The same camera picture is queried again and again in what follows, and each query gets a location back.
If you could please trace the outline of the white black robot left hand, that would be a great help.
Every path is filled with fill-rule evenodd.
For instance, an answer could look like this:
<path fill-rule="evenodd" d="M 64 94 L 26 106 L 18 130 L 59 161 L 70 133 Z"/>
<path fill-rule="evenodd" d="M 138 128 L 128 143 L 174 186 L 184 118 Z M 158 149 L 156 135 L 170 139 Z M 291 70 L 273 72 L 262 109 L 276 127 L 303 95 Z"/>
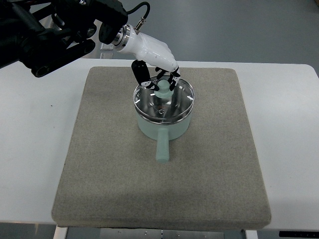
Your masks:
<path fill-rule="evenodd" d="M 169 73 L 169 90 L 173 91 L 180 79 L 177 61 L 167 44 L 144 33 L 138 33 L 131 25 L 123 26 L 112 41 L 115 49 L 120 53 L 133 54 L 136 60 L 131 68 L 139 85 L 154 91 L 159 91 L 153 83 L 147 64 L 154 66 L 160 79 Z"/>

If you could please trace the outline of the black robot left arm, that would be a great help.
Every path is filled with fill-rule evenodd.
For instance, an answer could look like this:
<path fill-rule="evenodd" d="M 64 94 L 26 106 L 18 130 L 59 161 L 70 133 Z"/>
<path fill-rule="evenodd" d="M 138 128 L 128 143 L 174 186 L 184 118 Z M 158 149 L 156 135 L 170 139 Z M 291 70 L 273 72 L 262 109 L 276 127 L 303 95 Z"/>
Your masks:
<path fill-rule="evenodd" d="M 92 52 L 91 37 L 105 44 L 120 42 L 129 14 L 118 0 L 2 0 L 0 2 L 0 66 L 17 61 L 35 77 L 43 77 Z"/>

